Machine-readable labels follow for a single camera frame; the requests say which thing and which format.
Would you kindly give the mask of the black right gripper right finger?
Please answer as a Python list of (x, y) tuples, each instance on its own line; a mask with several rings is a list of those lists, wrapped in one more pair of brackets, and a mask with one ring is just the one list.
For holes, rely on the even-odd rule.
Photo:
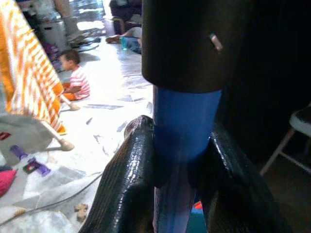
[(292, 232), (264, 179), (221, 124), (215, 124), (198, 166), (207, 232)]

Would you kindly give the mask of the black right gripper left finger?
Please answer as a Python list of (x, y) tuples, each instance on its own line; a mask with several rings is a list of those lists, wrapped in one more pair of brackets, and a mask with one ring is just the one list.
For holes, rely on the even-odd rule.
[(141, 115), (104, 169), (81, 233), (152, 233), (154, 210), (153, 121)]

